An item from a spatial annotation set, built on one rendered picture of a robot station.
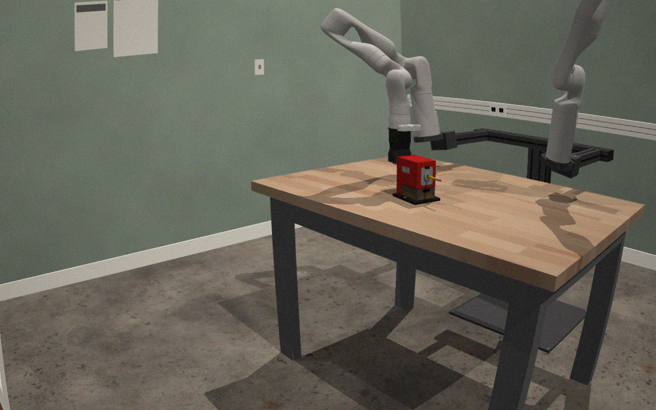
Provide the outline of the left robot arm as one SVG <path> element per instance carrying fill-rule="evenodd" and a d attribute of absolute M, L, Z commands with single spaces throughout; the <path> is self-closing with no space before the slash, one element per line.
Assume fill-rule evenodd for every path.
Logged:
<path fill-rule="evenodd" d="M 580 0 L 564 47 L 553 68 L 553 86 L 566 92 L 553 102 L 546 150 L 546 157 L 552 161 L 562 164 L 571 161 L 578 110 L 585 87 L 584 69 L 574 63 L 598 36 L 607 3 L 609 0 Z"/>

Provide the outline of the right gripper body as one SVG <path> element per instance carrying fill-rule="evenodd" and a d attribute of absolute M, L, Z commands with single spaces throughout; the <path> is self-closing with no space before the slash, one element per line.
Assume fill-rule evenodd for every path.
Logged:
<path fill-rule="evenodd" d="M 390 142 L 388 161 L 397 163 L 397 156 L 411 155 L 409 148 L 411 131 L 421 131 L 421 125 L 411 124 L 410 114 L 390 114 L 388 129 Z"/>

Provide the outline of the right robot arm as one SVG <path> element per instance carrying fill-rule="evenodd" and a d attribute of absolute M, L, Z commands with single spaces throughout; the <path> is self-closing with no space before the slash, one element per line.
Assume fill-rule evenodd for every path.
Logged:
<path fill-rule="evenodd" d="M 344 37 L 351 27 L 355 27 L 361 43 Z M 386 76 L 390 114 L 410 114 L 406 89 L 411 86 L 411 79 L 417 79 L 416 85 L 409 91 L 415 124 L 421 125 L 421 131 L 416 131 L 417 137 L 440 134 L 437 111 L 431 94 L 430 66 L 425 57 L 403 57 L 397 53 L 390 39 L 367 27 L 342 9 L 333 9 L 322 22 L 321 30 L 365 61 L 374 71 Z"/>

